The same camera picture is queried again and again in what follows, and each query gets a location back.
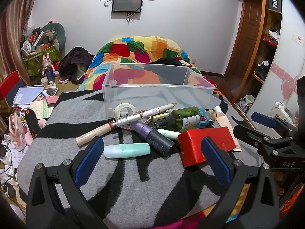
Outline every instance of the white pen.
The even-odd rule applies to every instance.
[[[167,105],[164,105],[164,106],[161,106],[161,107],[157,107],[157,108],[147,110],[147,111],[142,112],[142,113],[133,114],[133,115],[127,116],[126,118],[118,119],[116,122],[112,123],[112,126],[123,126],[123,125],[129,124],[130,122],[133,122],[133,121],[146,119],[149,116],[157,115],[157,114],[162,113],[166,110],[172,109],[176,106],[177,106],[177,103],[167,104]]]

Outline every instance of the wall-mounted monitor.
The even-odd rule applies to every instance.
[[[140,13],[142,0],[113,0],[112,12],[134,12]]]

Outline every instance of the baseboard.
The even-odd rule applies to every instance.
[[[223,74],[208,72],[208,71],[201,71],[201,74],[204,75],[204,76],[214,76],[214,77],[221,77],[221,78],[224,77]]]

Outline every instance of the metal screw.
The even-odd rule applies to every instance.
[[[36,164],[36,169],[41,169],[42,168],[42,163]]]
[[[264,163],[264,164],[263,164],[263,168],[264,168],[264,169],[269,169],[269,168],[270,168],[270,166],[269,166],[269,164]]]
[[[71,160],[70,159],[66,159],[66,160],[63,161],[63,164],[65,166],[68,166],[69,164],[71,164]]]
[[[240,166],[242,164],[242,162],[239,160],[239,159],[235,159],[233,161],[233,163],[236,165],[236,166]]]

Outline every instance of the fiio sign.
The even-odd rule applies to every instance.
[[[282,2],[281,0],[269,0],[269,9],[282,12]]]
[[[272,0],[272,7],[278,8],[278,0]]]

